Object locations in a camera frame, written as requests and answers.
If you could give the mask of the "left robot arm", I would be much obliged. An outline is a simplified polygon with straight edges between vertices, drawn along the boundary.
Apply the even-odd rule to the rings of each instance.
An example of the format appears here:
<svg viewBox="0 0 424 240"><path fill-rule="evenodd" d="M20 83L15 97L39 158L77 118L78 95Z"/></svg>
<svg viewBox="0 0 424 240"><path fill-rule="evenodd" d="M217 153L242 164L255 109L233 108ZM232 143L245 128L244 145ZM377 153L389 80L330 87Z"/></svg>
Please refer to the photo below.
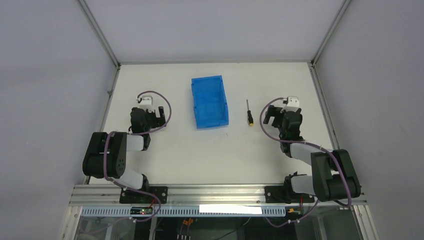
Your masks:
<svg viewBox="0 0 424 240"><path fill-rule="evenodd" d="M129 132L94 132L91 135L83 162L82 171L87 177L111 180L138 191L150 192L146 175L127 167L128 152L147 151L150 143L150 132L162 128L166 123L162 106L156 111L133 107L130 112Z"/></svg>

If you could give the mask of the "black yellow screwdriver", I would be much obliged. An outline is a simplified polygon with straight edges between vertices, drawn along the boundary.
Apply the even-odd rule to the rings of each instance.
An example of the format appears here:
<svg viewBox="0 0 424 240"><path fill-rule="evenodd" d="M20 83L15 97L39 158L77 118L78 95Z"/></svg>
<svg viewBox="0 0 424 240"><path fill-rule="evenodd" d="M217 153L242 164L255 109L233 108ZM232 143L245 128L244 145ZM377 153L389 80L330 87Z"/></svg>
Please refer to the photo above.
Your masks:
<svg viewBox="0 0 424 240"><path fill-rule="evenodd" d="M247 106L247 121L248 121L248 125L249 126L253 126L254 125L254 119L250 110L250 106L249 106L249 100L246 100L246 106Z"/></svg>

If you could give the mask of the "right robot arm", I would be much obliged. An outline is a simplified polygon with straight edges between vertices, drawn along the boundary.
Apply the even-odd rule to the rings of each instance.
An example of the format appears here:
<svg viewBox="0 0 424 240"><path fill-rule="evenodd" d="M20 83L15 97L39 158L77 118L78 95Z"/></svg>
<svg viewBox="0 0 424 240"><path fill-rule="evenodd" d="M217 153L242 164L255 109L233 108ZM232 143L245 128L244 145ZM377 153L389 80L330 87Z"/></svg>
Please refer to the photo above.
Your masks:
<svg viewBox="0 0 424 240"><path fill-rule="evenodd" d="M261 111L260 117L262 126L273 118L271 125L279 132L276 141L287 157L301 160L311 167L310 175L295 172L284 178L282 201L293 203L311 195L320 202L347 200L350 205L353 198L361 195L361 185L347 150L328 150L301 136L301 109L293 111L269 105Z"/></svg>

